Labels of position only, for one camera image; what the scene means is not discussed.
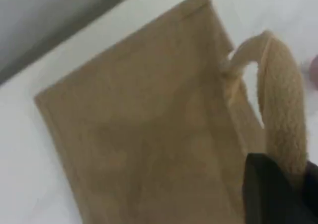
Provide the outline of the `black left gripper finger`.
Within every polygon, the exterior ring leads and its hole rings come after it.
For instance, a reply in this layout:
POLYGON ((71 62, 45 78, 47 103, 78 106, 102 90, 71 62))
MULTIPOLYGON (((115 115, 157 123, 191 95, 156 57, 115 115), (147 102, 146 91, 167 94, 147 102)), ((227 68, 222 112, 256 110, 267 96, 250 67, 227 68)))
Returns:
POLYGON ((305 206, 303 224, 318 223, 318 166, 311 161, 306 164, 302 185, 302 200, 305 206))
POLYGON ((279 166, 261 153, 246 157, 244 212, 247 224, 306 224, 307 213, 279 166))

